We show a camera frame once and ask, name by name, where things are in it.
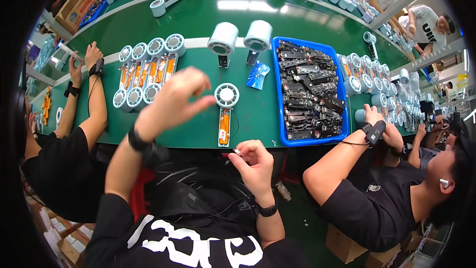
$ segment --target blue tray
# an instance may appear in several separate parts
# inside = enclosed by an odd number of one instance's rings
[[[94,12],[94,14],[92,15],[91,19],[89,19],[88,21],[85,21],[84,19],[82,19],[81,23],[80,23],[80,26],[79,28],[85,26],[87,23],[89,22],[92,22],[94,20],[96,20],[97,18],[99,18],[99,16],[101,15],[102,11],[104,10],[104,8],[108,5],[108,2],[106,0],[103,0],[101,5],[98,7],[98,9]]]
[[[349,115],[347,108],[344,109],[342,113],[342,128],[341,133],[336,136],[331,136],[328,138],[322,139],[303,139],[303,140],[288,140],[288,132],[284,126],[284,110],[283,110],[283,90],[281,88],[281,76],[279,71],[279,61],[277,59],[277,52],[276,48],[279,47],[279,40],[283,40],[286,42],[291,42],[296,45],[303,45],[309,48],[313,48],[319,51],[324,52],[325,54],[332,57],[334,64],[337,66],[336,74],[339,79],[337,83],[337,98],[342,99],[347,103],[346,99],[346,91],[344,89],[344,79],[342,78],[342,72],[340,70],[339,62],[337,61],[337,54],[333,47],[328,45],[322,45],[318,43],[313,43],[309,41],[304,41],[301,39],[289,38],[289,37],[282,37],[277,36],[271,40],[271,49],[273,50],[273,61],[274,61],[274,72],[276,74],[276,84],[277,84],[277,103],[279,108],[279,137],[281,142],[288,146],[288,147],[297,147],[297,146],[309,146],[309,145],[320,145],[325,144],[328,142],[336,141],[336,140],[343,140],[349,135]]]

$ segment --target white wireless earbud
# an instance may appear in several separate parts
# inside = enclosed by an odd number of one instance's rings
[[[443,188],[447,189],[449,186],[448,180],[440,179],[440,182],[443,183]]]

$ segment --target workbench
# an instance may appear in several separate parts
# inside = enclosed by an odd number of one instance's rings
[[[317,4],[309,0],[180,0],[167,8],[165,15],[154,18],[149,4],[153,0],[117,0],[112,3],[102,17],[76,33],[68,46],[78,50],[84,56],[86,47],[93,41],[108,60],[113,62],[104,66],[102,82],[108,107],[108,122],[99,142],[119,144],[137,118],[138,113],[125,113],[115,109],[112,98],[119,87],[120,63],[117,61],[119,50],[125,45],[134,47],[139,42],[148,43],[155,37],[165,39],[173,33],[179,33],[187,41],[203,44],[204,38],[213,33],[220,22],[233,23],[239,29],[239,37],[246,36],[250,23],[264,20],[273,27],[273,36],[286,36],[309,40],[332,46],[339,54],[357,53],[369,55],[367,43],[362,39],[368,28],[355,15],[339,11],[328,4]],[[397,47],[373,32],[377,37],[376,47],[381,63],[390,69],[398,68],[409,62]],[[195,66],[210,77],[212,91],[221,83],[233,83],[240,91],[240,100],[234,107],[231,118],[230,147],[249,139],[259,139],[266,147],[283,146],[279,140],[277,108],[277,86],[273,72],[264,82],[263,90],[246,86],[247,77],[252,69],[245,63],[248,50],[237,47],[229,57],[228,69],[218,67],[218,57],[203,46],[188,48],[178,61],[178,69]],[[260,53],[258,60],[274,70],[271,51]],[[66,64],[63,71],[68,71]],[[87,73],[83,73],[83,92],[78,99],[74,127],[87,116]],[[66,98],[63,92],[68,83],[68,75],[58,80],[51,89],[51,118],[44,127],[44,134],[56,128],[54,115],[58,107],[64,107]],[[33,102],[33,110],[41,111],[42,95]],[[363,104],[370,104],[369,94],[360,94],[348,98],[348,112],[351,130],[358,129],[354,112]],[[158,142],[168,147],[217,148],[219,107],[211,106],[190,122],[182,124],[161,134]],[[404,128],[399,128],[407,135]]]

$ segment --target worker in white shirt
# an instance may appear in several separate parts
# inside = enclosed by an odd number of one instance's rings
[[[415,49],[425,57],[446,45],[446,35],[455,33],[455,23],[449,15],[438,15],[428,6],[418,4],[408,9],[398,21],[417,44]]]

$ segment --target black hair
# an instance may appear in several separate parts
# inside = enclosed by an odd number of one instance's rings
[[[51,6],[53,5],[53,3],[55,3],[56,0],[48,0],[46,2],[46,6],[45,6],[45,9],[47,12],[50,12],[51,13]]]
[[[436,228],[459,219],[466,195],[471,185],[472,169],[468,155],[457,142],[453,148],[455,163],[450,168],[450,173],[455,181],[455,188],[449,197],[434,206],[430,211],[428,221]]]
[[[453,19],[451,19],[451,17],[446,14],[443,14],[443,17],[445,17],[446,21],[448,21],[449,33],[455,33],[456,26],[455,26],[455,22],[453,22]]]

